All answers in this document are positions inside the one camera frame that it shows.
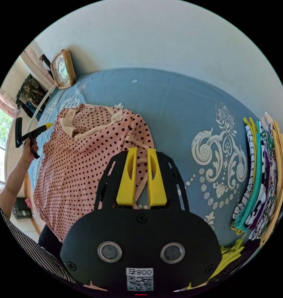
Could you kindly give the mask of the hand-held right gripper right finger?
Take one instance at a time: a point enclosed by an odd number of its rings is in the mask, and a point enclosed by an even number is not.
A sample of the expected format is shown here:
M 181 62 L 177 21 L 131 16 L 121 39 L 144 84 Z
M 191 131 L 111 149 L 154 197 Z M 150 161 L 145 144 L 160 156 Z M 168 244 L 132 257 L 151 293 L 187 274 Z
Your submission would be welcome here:
M 147 150 L 147 167 L 148 207 L 165 206 L 167 198 L 155 149 Z

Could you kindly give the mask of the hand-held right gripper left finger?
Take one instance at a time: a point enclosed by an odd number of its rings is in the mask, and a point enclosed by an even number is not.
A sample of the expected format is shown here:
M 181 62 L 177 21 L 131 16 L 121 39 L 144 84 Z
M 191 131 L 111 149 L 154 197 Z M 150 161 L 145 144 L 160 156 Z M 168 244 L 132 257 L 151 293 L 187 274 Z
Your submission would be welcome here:
M 116 202 L 120 206 L 135 206 L 137 148 L 124 151 L 126 158 Z

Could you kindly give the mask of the person's left hand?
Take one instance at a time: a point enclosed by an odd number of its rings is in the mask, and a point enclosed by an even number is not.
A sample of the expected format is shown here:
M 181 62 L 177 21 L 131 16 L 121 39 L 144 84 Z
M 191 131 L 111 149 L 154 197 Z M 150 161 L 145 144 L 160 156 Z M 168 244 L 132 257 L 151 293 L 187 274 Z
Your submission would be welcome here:
M 37 153 L 37 151 L 38 144 L 36 139 L 30 140 L 29 138 L 27 138 L 23 145 L 21 159 L 27 164 L 31 164 L 32 161 L 35 159 L 34 153 Z

